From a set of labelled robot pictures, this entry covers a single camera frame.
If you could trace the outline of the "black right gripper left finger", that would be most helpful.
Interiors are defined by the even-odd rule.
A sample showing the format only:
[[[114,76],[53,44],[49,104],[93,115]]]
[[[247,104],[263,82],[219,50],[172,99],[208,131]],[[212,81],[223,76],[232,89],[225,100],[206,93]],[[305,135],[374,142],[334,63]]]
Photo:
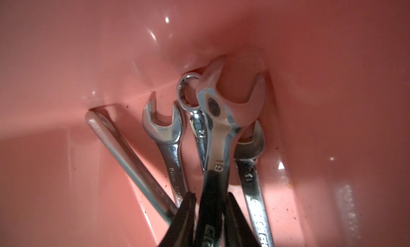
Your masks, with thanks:
[[[192,247],[195,228],[196,195],[187,192],[158,247]]]

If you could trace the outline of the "long silver combination wrench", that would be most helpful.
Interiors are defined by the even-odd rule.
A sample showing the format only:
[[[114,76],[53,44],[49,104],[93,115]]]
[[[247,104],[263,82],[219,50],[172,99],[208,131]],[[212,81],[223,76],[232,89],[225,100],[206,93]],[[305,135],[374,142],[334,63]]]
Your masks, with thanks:
[[[267,92],[264,76],[257,74],[245,103],[225,99],[217,90],[225,61],[225,56],[215,59],[196,87],[208,135],[195,247],[218,247],[221,243],[230,163],[239,138],[259,117]]]

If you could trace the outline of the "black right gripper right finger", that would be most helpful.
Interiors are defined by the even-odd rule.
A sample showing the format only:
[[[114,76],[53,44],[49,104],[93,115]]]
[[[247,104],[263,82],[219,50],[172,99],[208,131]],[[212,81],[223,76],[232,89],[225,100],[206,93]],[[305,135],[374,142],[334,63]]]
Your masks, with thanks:
[[[224,241],[226,247],[260,247],[231,192],[227,194],[224,208]]]

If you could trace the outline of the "pink plastic storage box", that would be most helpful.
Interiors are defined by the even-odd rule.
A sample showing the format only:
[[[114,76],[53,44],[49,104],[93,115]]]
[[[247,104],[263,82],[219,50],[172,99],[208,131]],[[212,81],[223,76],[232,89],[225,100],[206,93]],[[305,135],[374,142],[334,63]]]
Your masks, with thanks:
[[[171,193],[141,125],[223,54],[267,72],[257,171],[278,247],[410,244],[410,0],[1,0],[1,246],[155,247],[168,227],[85,121]]]

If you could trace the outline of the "small silver combination wrench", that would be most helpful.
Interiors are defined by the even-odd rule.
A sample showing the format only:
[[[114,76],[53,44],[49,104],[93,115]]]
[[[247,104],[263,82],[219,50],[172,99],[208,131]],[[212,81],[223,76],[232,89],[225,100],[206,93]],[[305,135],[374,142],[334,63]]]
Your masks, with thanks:
[[[189,113],[189,122],[198,150],[202,171],[205,170],[207,154],[207,129],[204,113],[199,105],[191,105],[186,97],[185,89],[190,81],[200,79],[201,75],[195,72],[184,74],[177,84],[176,94],[179,105]]]

